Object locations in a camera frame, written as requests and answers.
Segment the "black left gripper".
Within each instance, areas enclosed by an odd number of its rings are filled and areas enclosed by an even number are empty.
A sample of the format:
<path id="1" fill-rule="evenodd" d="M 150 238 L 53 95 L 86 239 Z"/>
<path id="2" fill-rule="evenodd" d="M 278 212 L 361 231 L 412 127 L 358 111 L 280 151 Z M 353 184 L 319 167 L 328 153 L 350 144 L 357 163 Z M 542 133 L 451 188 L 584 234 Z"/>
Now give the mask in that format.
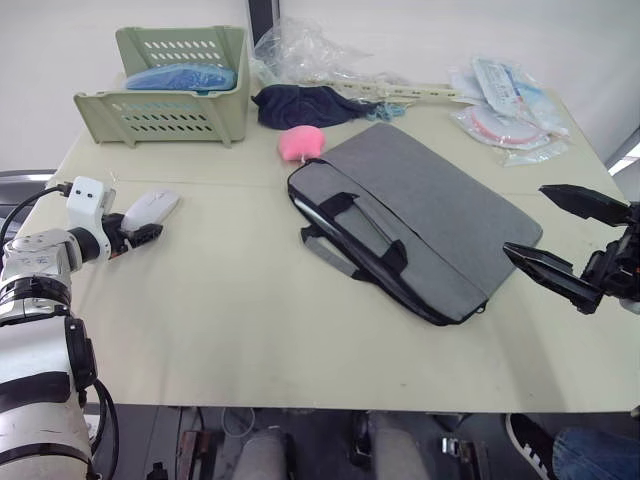
<path id="1" fill-rule="evenodd" d="M 156 240 L 163 231 L 160 224 L 149 223 L 133 231 L 121 228 L 125 218 L 121 213 L 110 213 L 102 217 L 102 228 L 110 246 L 109 258 L 116 258 L 127 253 L 131 247 L 138 248 Z"/>

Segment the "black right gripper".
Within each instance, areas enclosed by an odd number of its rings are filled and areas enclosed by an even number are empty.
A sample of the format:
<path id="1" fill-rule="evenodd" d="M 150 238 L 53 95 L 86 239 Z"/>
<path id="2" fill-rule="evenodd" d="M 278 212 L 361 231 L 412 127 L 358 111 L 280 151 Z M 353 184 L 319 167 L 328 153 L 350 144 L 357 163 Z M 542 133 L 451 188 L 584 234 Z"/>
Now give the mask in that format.
<path id="1" fill-rule="evenodd" d="M 509 260 L 537 284 L 566 298 L 583 314 L 593 314 L 603 293 L 625 301 L 639 300 L 639 203 L 623 203 L 582 186 L 543 185 L 539 191 L 560 209 L 611 227 L 627 225 L 619 240 L 594 252 L 581 278 L 573 265 L 533 247 L 505 242 Z"/>

